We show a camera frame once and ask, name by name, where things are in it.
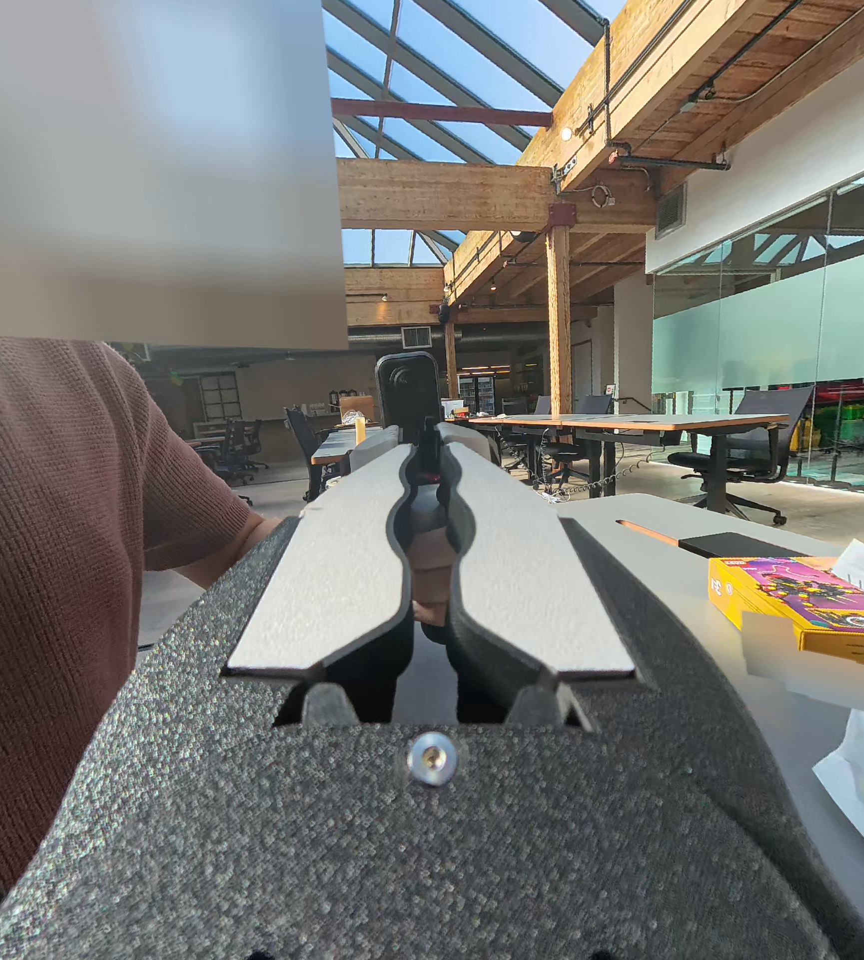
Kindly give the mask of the glass skylight roof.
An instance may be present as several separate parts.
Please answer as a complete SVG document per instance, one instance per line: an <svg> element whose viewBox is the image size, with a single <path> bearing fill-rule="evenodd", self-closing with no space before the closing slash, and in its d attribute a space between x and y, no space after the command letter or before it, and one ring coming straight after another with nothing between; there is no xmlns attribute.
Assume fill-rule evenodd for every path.
<svg viewBox="0 0 864 960"><path fill-rule="evenodd" d="M551 110L621 1L323 1L337 99ZM510 165L536 126L336 117L338 159Z"/></svg>

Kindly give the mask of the black office chair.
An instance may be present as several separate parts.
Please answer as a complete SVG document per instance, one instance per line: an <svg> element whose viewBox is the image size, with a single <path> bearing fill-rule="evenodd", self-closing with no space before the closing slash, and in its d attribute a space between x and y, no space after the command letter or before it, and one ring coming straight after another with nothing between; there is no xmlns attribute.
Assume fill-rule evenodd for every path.
<svg viewBox="0 0 864 960"><path fill-rule="evenodd" d="M614 412L614 398L610 393L587 394L579 405L581 414L605 414ZM551 414L551 396L540 395L534 406L534 415ZM536 454L536 475L541 475L542 482L548 487L545 492L550 497L563 501L569 493L565 487L572 478L581 479L581 472L576 471L575 463L585 459L589 461L589 469L585 478L589 482L597 482L603 478L602 456L603 444L599 441L577 441L575 435L561 434L555 440L546 438L544 453Z"/></svg>
<svg viewBox="0 0 864 960"><path fill-rule="evenodd" d="M680 503L699 509L728 513L741 520L748 516L744 508L769 513L776 526L787 523L780 510L728 493L728 484L775 484L787 474L791 440L802 416L807 412L815 387L783 390L746 391L740 401L738 415L785 415L787 422L778 426L757 426L749 431L717 435L711 439L708 453L698 450L697 434L690 435L691 450L676 452L668 464L689 470L687 477L699 477L701 492L681 498Z"/></svg>
<svg viewBox="0 0 864 960"><path fill-rule="evenodd" d="M324 492L328 480L340 475L340 468L335 463L313 463L313 455L323 443L323 438L328 437L328 430L325 431L323 436L319 435L313 430L312 426L310 426L306 414L297 406L286 407L285 416L306 462L308 489L303 496L303 500L309 503L317 499Z"/></svg>
<svg viewBox="0 0 864 960"><path fill-rule="evenodd" d="M194 446L199 459L228 486L246 485L258 470L268 465L255 459L262 453L260 432L263 421L230 419L218 439L203 439Z"/></svg>

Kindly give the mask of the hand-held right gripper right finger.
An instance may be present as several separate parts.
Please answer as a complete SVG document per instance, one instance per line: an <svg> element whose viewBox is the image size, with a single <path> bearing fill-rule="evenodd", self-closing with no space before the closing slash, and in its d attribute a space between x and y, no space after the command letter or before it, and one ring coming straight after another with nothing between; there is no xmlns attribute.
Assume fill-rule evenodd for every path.
<svg viewBox="0 0 864 960"><path fill-rule="evenodd" d="M479 690L629 679L636 665L555 509L468 446L440 454L452 568L446 649Z"/></svg>

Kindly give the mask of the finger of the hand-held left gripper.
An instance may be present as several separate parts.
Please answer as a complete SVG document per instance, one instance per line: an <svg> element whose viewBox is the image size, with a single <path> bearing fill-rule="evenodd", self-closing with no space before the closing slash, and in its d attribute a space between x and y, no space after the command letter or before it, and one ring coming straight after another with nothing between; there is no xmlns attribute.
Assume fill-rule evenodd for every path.
<svg viewBox="0 0 864 960"><path fill-rule="evenodd" d="M480 454L495 466L502 465L502 458L496 441L486 434L453 421L442 421L436 424L436 428L438 436L445 446L461 445Z"/></svg>
<svg viewBox="0 0 864 960"><path fill-rule="evenodd" d="M391 425L381 430L375 428L366 429L366 437L361 443L358 443L347 453L345 460L345 473L351 474L356 470L366 466L390 450L395 449L401 440L401 428L397 425Z"/></svg>

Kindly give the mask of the wooden support post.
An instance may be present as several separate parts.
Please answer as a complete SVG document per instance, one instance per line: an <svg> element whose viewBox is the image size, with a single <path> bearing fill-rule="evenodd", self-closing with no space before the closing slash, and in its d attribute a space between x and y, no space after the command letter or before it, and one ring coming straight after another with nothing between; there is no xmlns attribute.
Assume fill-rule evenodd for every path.
<svg viewBox="0 0 864 960"><path fill-rule="evenodd" d="M545 231L551 414L571 414L573 407L570 231L577 221L573 204L557 202L549 208Z"/></svg>

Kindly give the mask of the colourful cardboard lego box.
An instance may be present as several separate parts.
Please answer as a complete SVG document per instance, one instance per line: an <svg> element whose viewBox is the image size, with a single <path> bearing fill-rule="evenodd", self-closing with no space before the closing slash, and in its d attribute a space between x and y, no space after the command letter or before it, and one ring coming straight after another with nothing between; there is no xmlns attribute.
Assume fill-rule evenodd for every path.
<svg viewBox="0 0 864 960"><path fill-rule="evenodd" d="M710 602L737 628L744 614L779 618L798 649L864 664L864 591L823 558L711 558Z"/></svg>

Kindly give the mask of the light wooden beam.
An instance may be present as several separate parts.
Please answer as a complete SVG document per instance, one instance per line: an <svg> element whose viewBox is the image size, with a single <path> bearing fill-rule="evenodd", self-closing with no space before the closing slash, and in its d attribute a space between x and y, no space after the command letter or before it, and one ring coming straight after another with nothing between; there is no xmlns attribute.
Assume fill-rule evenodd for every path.
<svg viewBox="0 0 864 960"><path fill-rule="evenodd" d="M538 232L554 205L574 207L581 233L645 234L655 224L636 172L604 170L592 188L557 194L541 166L338 158L337 171L348 229Z"/></svg>

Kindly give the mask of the long wood edged desk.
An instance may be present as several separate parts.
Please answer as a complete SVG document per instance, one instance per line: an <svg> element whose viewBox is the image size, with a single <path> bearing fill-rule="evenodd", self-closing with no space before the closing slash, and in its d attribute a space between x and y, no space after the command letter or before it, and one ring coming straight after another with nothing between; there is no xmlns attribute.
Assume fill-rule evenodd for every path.
<svg viewBox="0 0 864 960"><path fill-rule="evenodd" d="M494 428L519 428L542 436L547 431L556 435L573 434L583 441L597 441L616 446L636 444L663 448L683 433L711 438L710 478L706 485L706 509L720 514L727 511L727 458L725 437L746 434L762 428L770 442L771 466L777 467L778 436L780 429L791 426L787 414L698 414L667 415L647 414L640 417L621 414L602 416L590 414L543 414L526 416L476 416L468 420L469 426Z"/></svg>

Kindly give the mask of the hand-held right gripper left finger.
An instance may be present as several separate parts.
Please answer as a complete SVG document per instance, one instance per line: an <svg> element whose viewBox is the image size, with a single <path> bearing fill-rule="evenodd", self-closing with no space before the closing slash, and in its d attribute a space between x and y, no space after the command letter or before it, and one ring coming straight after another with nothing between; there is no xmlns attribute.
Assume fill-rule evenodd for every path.
<svg viewBox="0 0 864 960"><path fill-rule="evenodd" d="M228 672L308 681L406 619L412 576L395 521L415 452L388 446L306 507Z"/></svg>

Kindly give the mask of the person's left hand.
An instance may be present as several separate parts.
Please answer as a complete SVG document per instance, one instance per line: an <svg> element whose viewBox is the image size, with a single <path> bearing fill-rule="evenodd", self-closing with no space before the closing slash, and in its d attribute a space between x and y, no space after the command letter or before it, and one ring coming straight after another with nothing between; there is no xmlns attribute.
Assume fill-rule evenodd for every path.
<svg viewBox="0 0 864 960"><path fill-rule="evenodd" d="M426 627L442 628L450 601L452 570L457 558L442 526L415 534L407 550L412 577L414 618Z"/></svg>

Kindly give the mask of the red steel tie rod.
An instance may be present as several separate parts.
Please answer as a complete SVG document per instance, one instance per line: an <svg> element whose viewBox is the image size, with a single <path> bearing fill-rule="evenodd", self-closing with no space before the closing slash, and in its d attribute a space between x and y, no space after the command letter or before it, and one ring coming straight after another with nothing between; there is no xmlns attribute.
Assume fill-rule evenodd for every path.
<svg viewBox="0 0 864 960"><path fill-rule="evenodd" d="M547 128L554 123L554 115L551 111L497 109L480 105L460 106L439 103L332 98L331 111L335 117L367 116L399 118L408 121L446 121L491 126Z"/></svg>

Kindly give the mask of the grey top office desk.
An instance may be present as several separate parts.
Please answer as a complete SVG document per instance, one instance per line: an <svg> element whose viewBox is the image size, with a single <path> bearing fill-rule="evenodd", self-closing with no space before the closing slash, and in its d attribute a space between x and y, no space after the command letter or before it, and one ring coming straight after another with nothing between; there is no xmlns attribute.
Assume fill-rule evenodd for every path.
<svg viewBox="0 0 864 960"><path fill-rule="evenodd" d="M318 448L310 455L310 463L314 467L323 468L340 464L357 444L355 426L353 424L344 424L329 433L322 441Z"/></svg>

